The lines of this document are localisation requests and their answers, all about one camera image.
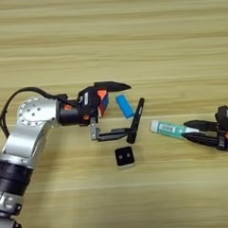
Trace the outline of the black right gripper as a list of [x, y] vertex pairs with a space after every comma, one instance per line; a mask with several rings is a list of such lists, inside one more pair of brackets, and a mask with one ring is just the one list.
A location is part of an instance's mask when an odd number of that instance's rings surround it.
[[222, 151], [228, 151], [228, 106], [218, 107], [216, 120], [217, 123], [207, 120], [189, 120], [184, 124], [200, 132], [215, 132], [218, 130], [218, 139], [199, 132], [183, 133], [183, 138], [199, 145], [217, 147]]

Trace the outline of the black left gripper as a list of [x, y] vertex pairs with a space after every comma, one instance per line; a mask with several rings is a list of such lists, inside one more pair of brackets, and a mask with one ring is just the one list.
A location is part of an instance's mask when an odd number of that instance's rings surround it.
[[98, 105], [101, 100], [97, 94], [97, 89], [113, 92], [130, 90], [131, 87], [118, 81], [97, 81], [95, 87], [87, 87], [79, 91], [78, 116], [80, 125], [90, 127], [93, 141], [114, 141], [115, 139], [126, 137], [130, 132], [128, 128], [118, 128], [106, 133], [97, 132]]

